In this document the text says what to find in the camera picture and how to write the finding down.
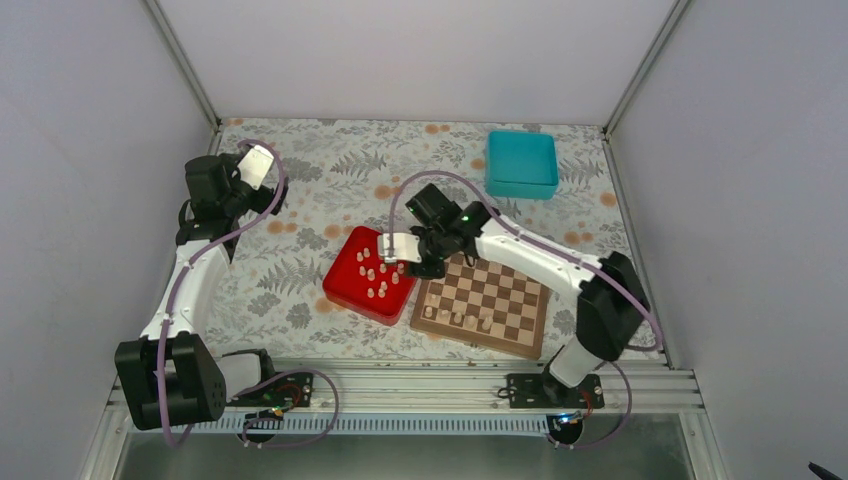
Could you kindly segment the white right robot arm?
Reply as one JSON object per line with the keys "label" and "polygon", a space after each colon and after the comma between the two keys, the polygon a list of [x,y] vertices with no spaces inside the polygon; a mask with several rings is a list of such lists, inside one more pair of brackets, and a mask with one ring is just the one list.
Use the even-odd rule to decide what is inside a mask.
{"label": "white right robot arm", "polygon": [[652,315],[631,260],[613,252],[583,255],[521,229],[483,200],[466,208],[428,184],[405,204],[416,219],[409,231],[388,230],[379,242],[390,262],[406,261],[422,279],[444,275],[444,261],[461,253],[509,267],[576,300],[574,337],[548,361],[539,384],[519,391],[535,406],[565,407],[580,397],[581,382],[597,367],[619,360]]}

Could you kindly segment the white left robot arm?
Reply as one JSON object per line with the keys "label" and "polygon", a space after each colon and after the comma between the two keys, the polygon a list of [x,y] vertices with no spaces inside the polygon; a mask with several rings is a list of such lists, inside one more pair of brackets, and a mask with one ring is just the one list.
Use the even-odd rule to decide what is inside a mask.
{"label": "white left robot arm", "polygon": [[138,338],[118,344],[114,363],[134,426],[159,430],[171,446],[223,414],[225,375],[203,340],[212,298],[240,236],[277,214],[288,191],[279,156],[254,142],[240,153],[184,166],[189,197],[178,213],[173,271]]}

